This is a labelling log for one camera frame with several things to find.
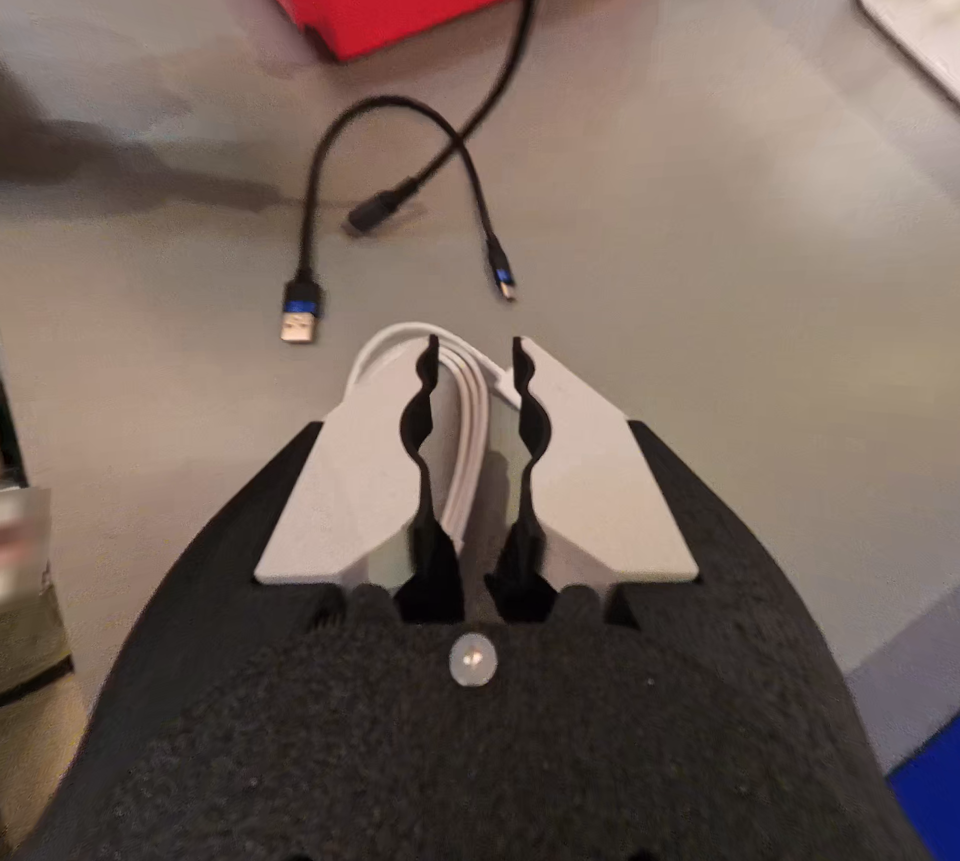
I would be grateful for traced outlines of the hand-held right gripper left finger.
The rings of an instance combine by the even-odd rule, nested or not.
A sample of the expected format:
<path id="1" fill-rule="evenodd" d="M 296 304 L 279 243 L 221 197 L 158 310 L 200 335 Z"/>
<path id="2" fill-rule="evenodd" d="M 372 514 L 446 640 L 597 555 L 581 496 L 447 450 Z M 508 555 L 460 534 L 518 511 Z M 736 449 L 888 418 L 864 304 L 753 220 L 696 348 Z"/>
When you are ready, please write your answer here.
<path id="1" fill-rule="evenodd" d="M 412 579 L 423 470 L 402 417 L 430 397 L 437 348 L 431 334 L 398 345 L 322 421 L 254 568 L 260 585 L 372 584 L 395 594 Z"/>

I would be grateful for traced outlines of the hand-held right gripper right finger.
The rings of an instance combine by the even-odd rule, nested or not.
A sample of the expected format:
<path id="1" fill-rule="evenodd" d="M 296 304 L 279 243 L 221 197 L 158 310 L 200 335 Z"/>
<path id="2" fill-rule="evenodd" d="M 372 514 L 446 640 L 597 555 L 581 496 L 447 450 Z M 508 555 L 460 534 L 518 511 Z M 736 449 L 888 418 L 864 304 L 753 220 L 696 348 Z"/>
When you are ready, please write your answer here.
<path id="1" fill-rule="evenodd" d="M 514 535 L 553 590 L 698 578 L 626 414 L 534 340 L 512 344 L 519 432 L 530 459 Z"/>

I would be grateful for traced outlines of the grey hub with black cable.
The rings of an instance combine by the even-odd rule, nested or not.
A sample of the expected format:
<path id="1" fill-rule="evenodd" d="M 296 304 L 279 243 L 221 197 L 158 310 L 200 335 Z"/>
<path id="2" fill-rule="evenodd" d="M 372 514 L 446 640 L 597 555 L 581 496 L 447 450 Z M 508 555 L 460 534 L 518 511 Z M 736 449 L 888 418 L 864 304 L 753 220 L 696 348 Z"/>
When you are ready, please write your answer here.
<path id="1" fill-rule="evenodd" d="M 510 40 L 510 48 L 498 76 L 486 97 L 459 129 L 454 128 L 438 111 L 416 99 L 383 95 L 374 96 L 362 102 L 362 108 L 365 111 L 379 109 L 412 111 L 439 128 L 446 135 L 447 143 L 440 153 L 435 155 L 417 174 L 393 188 L 372 195 L 353 208 L 347 215 L 345 222 L 345 227 L 349 233 L 357 235 L 372 233 L 426 186 L 450 159 L 459 157 L 466 171 L 486 243 L 499 248 L 498 237 L 490 218 L 486 197 L 474 161 L 467 148 L 467 142 L 492 113 L 517 73 L 533 27 L 536 1 L 521 0 L 517 22 Z"/>

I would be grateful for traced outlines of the blue plastic bin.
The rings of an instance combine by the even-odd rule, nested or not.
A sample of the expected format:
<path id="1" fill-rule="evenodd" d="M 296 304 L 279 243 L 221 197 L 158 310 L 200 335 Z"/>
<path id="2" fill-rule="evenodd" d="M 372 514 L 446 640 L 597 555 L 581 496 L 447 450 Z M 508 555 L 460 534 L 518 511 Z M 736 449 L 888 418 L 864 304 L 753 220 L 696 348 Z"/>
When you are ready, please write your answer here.
<path id="1" fill-rule="evenodd" d="M 894 795 L 935 859 L 959 859 L 959 719 L 889 775 Z"/>

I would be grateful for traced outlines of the wooden board stand white base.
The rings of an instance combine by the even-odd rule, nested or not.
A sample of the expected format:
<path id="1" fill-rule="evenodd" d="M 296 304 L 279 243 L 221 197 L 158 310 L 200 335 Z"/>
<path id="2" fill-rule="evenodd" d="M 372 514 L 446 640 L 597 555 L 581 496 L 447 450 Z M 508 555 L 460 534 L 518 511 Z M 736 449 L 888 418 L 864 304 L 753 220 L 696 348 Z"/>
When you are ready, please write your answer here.
<path id="1" fill-rule="evenodd" d="M 857 0 L 906 58 L 959 102 L 959 0 Z"/>

